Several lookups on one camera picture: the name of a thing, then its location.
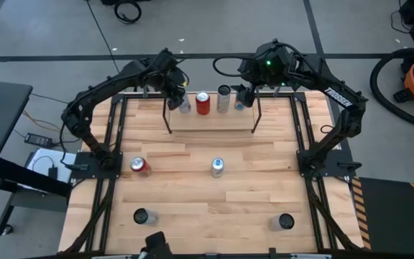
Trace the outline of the black power adapter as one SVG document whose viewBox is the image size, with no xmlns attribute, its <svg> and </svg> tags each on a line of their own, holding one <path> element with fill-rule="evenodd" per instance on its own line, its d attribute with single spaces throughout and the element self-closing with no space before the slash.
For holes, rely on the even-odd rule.
<svg viewBox="0 0 414 259">
<path fill-rule="evenodd" d="M 50 149 L 54 146 L 52 142 L 52 138 L 44 137 L 44 136 L 36 135 L 32 133 L 27 133 L 26 137 L 24 138 L 24 143 L 35 145 L 35 146 L 42 147 L 45 149 Z"/>
</svg>

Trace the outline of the red Coca-Cola can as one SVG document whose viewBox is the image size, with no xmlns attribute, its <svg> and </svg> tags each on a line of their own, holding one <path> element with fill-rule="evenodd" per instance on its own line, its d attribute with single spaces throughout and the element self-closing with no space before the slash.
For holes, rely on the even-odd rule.
<svg viewBox="0 0 414 259">
<path fill-rule="evenodd" d="M 206 91 L 200 91 L 195 96 L 196 111 L 200 115 L 207 115 L 210 112 L 211 99 Z"/>
<path fill-rule="evenodd" d="M 141 177 L 148 177 L 152 173 L 151 166 L 143 157 L 132 158 L 129 166 L 132 171 Z"/>
</svg>

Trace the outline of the white pineapple Celsius can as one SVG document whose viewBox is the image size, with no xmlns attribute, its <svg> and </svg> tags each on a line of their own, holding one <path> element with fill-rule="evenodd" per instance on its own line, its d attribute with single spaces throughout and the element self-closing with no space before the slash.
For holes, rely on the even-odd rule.
<svg viewBox="0 0 414 259">
<path fill-rule="evenodd" d="M 218 113 L 227 113 L 229 110 L 231 88 L 228 85 L 221 85 L 218 87 L 217 91 L 217 112 Z"/>
</svg>

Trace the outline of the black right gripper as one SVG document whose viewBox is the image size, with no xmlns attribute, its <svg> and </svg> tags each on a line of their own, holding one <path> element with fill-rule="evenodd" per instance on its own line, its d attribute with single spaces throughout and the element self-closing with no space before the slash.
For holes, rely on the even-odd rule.
<svg viewBox="0 0 414 259">
<path fill-rule="evenodd" d="M 252 93 L 257 86 L 264 84 L 264 74 L 258 70 L 241 70 L 238 71 L 241 78 L 249 85 L 231 85 L 231 88 L 236 92 L 236 99 L 241 103 L 245 100 L 246 107 L 252 107 L 256 98 L 255 93 Z"/>
</svg>

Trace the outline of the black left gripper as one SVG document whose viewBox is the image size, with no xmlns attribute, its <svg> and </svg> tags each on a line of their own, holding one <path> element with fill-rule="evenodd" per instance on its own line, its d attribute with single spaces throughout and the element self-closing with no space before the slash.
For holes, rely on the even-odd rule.
<svg viewBox="0 0 414 259">
<path fill-rule="evenodd" d="M 180 97 L 184 97 L 187 84 L 188 77 L 179 67 L 171 68 L 162 76 L 156 89 L 169 97 L 167 100 L 169 110 L 172 111 L 180 106 Z"/>
</svg>

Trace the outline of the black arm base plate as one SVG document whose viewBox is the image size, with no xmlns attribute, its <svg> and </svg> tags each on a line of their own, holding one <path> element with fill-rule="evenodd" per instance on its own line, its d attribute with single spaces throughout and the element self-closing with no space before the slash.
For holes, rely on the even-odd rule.
<svg viewBox="0 0 414 259">
<path fill-rule="evenodd" d="M 111 153 L 110 162 L 100 162 L 90 152 L 75 157 L 70 177 L 75 179 L 117 179 L 121 175 L 122 153 Z"/>
<path fill-rule="evenodd" d="M 345 150 L 329 151 L 326 159 L 319 165 L 310 165 L 308 154 L 308 150 L 298 150 L 296 153 L 299 171 L 303 177 L 353 177 L 354 171 L 362 166 L 361 163 L 354 162 Z"/>
</svg>

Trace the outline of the silver and blue Red Bull can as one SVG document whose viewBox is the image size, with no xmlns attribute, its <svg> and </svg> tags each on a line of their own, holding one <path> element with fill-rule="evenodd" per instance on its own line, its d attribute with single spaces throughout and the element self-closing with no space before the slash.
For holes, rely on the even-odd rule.
<svg viewBox="0 0 414 259">
<path fill-rule="evenodd" d="M 221 177 L 224 172 L 224 161 L 222 158 L 214 158 L 211 163 L 211 175 L 214 178 Z"/>
</svg>

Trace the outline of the white orange-print Celsius can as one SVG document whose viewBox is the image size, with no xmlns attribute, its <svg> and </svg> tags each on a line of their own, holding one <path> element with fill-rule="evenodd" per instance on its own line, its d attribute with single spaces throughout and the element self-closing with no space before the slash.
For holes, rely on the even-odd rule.
<svg viewBox="0 0 414 259">
<path fill-rule="evenodd" d="M 284 213 L 278 214 L 269 220 L 269 229 L 273 232 L 291 230 L 295 225 L 292 215 Z"/>
</svg>

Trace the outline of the black-framed wooden shelf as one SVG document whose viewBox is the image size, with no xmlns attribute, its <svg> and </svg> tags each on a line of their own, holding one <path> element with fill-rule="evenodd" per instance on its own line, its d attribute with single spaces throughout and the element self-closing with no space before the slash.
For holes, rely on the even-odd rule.
<svg viewBox="0 0 414 259">
<path fill-rule="evenodd" d="M 251 108 L 238 110 L 235 108 L 236 93 L 230 97 L 229 110 L 227 113 L 218 113 L 216 109 L 217 94 L 209 92 L 210 112 L 201 115 L 196 111 L 196 92 L 188 92 L 188 100 L 191 105 L 189 113 L 181 113 L 179 109 L 170 111 L 168 105 L 164 104 L 162 118 L 167 128 L 174 131 L 234 131 L 256 130 L 261 119 L 261 103 L 259 97 L 254 101 Z"/>
</svg>

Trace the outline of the white Arctic Vibe Celsius can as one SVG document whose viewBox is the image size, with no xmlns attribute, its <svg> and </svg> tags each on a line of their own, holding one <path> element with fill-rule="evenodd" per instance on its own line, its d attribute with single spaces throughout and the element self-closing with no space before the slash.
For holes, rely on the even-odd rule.
<svg viewBox="0 0 414 259">
<path fill-rule="evenodd" d="M 149 209 L 139 208 L 134 212 L 133 219 L 137 224 L 155 226 L 158 222 L 158 214 Z"/>
<path fill-rule="evenodd" d="M 183 102 L 178 109 L 182 114 L 189 114 L 191 112 L 191 104 L 187 95 L 183 97 Z"/>
</svg>

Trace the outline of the white sheet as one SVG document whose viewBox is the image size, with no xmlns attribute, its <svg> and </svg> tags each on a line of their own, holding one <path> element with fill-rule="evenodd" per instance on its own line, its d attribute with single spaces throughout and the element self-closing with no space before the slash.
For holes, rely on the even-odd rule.
<svg viewBox="0 0 414 259">
<path fill-rule="evenodd" d="M 48 176 L 48 168 L 58 167 L 57 180 L 70 183 L 72 170 L 66 168 L 65 164 L 73 164 L 75 158 L 76 154 L 73 153 L 64 154 L 63 151 L 40 148 L 29 159 L 26 168 L 38 174 Z"/>
</svg>

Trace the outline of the black mat with yellow stripes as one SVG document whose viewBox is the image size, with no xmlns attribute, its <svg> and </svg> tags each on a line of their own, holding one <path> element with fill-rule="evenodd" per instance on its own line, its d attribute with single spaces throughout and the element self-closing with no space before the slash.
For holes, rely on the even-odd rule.
<svg viewBox="0 0 414 259">
<path fill-rule="evenodd" d="M 414 256 L 414 183 L 355 177 L 351 189 L 364 247 Z"/>
</svg>

